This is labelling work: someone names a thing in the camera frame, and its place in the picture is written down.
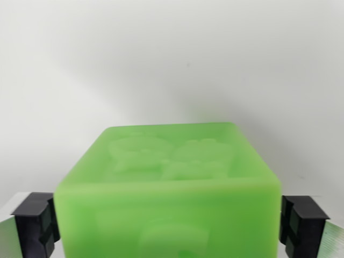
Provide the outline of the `black-padded silver gripper right finger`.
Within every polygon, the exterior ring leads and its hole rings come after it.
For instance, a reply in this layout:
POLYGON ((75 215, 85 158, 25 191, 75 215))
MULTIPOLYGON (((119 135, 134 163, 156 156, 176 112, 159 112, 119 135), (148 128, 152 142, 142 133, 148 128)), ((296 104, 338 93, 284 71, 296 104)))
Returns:
POLYGON ((311 196, 282 196, 279 241, 288 257, 343 257, 343 220, 311 196))

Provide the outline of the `black-padded silver gripper left finger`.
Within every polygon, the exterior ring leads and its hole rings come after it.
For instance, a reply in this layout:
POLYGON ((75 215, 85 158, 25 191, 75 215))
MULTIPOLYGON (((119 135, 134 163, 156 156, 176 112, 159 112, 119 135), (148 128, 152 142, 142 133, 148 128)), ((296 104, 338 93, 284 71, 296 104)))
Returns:
POLYGON ((59 240, 52 192, 18 192, 1 208, 1 257, 50 257, 59 240))

